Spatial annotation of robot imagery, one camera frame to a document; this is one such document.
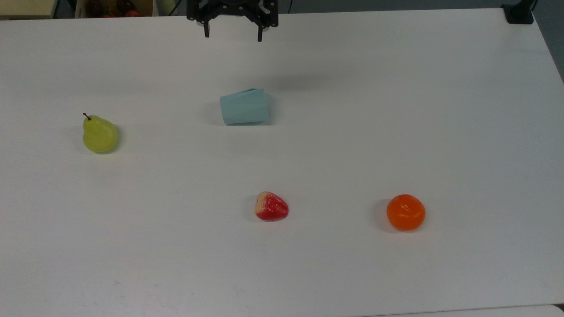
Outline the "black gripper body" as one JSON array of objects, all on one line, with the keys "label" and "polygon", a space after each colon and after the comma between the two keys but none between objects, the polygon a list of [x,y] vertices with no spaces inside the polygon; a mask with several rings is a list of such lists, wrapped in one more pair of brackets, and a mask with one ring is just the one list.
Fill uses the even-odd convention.
[{"label": "black gripper body", "polygon": [[277,27],[276,0],[188,0],[186,18],[201,24],[221,15],[246,17],[260,28]]}]

